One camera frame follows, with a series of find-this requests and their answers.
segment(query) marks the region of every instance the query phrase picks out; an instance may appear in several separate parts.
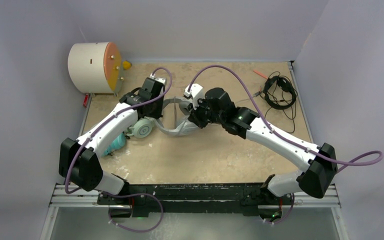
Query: beige table surface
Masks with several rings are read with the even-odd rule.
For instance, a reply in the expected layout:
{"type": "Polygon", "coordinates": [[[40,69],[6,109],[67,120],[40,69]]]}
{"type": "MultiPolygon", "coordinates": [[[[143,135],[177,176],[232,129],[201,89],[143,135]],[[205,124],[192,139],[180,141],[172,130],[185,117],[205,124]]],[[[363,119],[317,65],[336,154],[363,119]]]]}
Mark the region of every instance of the beige table surface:
{"type": "MultiPolygon", "coordinates": [[[[168,68],[173,75],[173,84],[167,97],[182,96],[185,87],[195,74],[209,62],[194,63],[139,63],[125,71],[119,97],[96,95],[92,98],[84,131],[100,122],[117,104],[120,97],[142,86],[145,78],[157,67],[168,68]]],[[[256,69],[269,75],[274,71],[291,78],[286,62],[222,62],[219,63],[235,71],[245,82],[249,91],[257,92],[265,79],[253,72],[256,69]]],[[[160,70],[157,77],[168,77],[160,70]]],[[[203,72],[196,83],[205,91],[221,87],[227,91],[237,106],[254,110],[239,82],[229,72],[211,68],[203,72]]],[[[269,105],[260,97],[255,98],[263,113],[269,105]]],[[[294,136],[310,141],[299,103],[296,107],[296,130],[294,136]]],[[[163,111],[162,122],[168,128],[174,127],[174,107],[170,104],[163,111]]],[[[293,123],[282,111],[271,109],[267,120],[285,131],[292,131],[293,123]]],[[[149,136],[127,140],[126,146],[100,158],[102,169],[126,178],[132,184],[183,184],[183,183],[245,183],[264,182],[271,174],[282,174],[297,168],[282,156],[255,142],[230,135],[220,125],[209,125],[188,136],[171,137],[156,127],[149,136]]]]}

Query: white cylinder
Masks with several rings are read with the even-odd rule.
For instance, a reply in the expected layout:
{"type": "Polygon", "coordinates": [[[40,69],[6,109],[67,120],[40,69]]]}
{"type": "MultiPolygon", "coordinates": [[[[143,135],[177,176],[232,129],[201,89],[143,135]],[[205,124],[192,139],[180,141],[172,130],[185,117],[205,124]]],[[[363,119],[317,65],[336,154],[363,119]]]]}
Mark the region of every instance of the white cylinder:
{"type": "Polygon", "coordinates": [[[113,42],[76,43],[68,54],[68,73],[82,93],[113,94],[122,58],[113,42]]]}

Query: turquoise object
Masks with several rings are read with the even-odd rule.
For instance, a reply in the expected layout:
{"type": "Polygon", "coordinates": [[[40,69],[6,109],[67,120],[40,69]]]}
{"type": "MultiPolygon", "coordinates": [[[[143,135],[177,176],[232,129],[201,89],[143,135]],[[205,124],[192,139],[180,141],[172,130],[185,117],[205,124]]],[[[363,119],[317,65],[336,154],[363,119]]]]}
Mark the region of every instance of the turquoise object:
{"type": "Polygon", "coordinates": [[[103,155],[107,156],[115,150],[121,149],[124,145],[126,145],[126,136],[122,133],[114,141],[112,141],[109,147],[103,152],[103,155]]]}

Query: gray floor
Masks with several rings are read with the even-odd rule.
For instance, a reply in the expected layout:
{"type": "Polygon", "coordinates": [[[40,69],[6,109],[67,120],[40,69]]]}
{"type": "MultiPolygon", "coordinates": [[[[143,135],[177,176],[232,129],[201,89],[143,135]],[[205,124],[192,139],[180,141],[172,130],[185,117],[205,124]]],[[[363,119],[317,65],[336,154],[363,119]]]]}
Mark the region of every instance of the gray floor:
{"type": "MultiPolygon", "coordinates": [[[[158,221],[149,218],[124,219],[124,225],[145,229],[158,221]]],[[[108,224],[107,208],[60,208],[52,240],[338,240],[330,208],[294,209],[287,220],[270,226],[258,217],[242,214],[167,213],[161,225],[148,233],[134,233],[108,224]]]]}

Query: wooden table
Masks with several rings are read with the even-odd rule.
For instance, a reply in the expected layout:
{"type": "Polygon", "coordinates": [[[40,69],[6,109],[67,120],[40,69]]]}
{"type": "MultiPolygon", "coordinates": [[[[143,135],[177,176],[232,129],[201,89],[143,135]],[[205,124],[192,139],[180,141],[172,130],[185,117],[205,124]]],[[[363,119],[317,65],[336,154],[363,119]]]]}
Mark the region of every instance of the wooden table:
{"type": "MultiPolygon", "coordinates": [[[[140,63],[125,71],[124,82],[119,97],[96,95],[92,98],[85,123],[85,132],[101,121],[117,104],[120,97],[142,86],[145,78],[157,67],[168,68],[173,75],[173,84],[167,97],[183,95],[185,87],[194,75],[208,62],[194,63],[140,63]]],[[[257,92],[265,79],[253,72],[254,69],[269,75],[274,71],[291,78],[286,62],[223,62],[220,63],[235,71],[245,82],[249,91],[257,92]]],[[[157,77],[168,79],[164,71],[158,71],[157,77]]],[[[227,91],[237,106],[254,110],[250,100],[239,82],[229,72],[220,68],[211,68],[203,72],[196,83],[207,91],[221,87],[227,91]]],[[[269,105],[256,97],[263,113],[269,105]]],[[[297,101],[294,136],[310,141],[303,113],[297,101]]],[[[168,128],[174,127],[174,108],[172,105],[163,111],[162,122],[168,128]]],[[[267,120],[285,131],[292,131],[293,123],[280,110],[272,109],[267,120]]],[[[112,153],[112,156],[100,158],[102,169],[126,178],[132,184],[185,184],[185,183],[246,183],[264,182],[271,174],[282,174],[297,168],[282,156],[263,145],[244,140],[227,133],[219,125],[209,125],[205,129],[182,137],[170,137],[156,127],[145,138],[132,137],[126,146],[112,153]]]]}

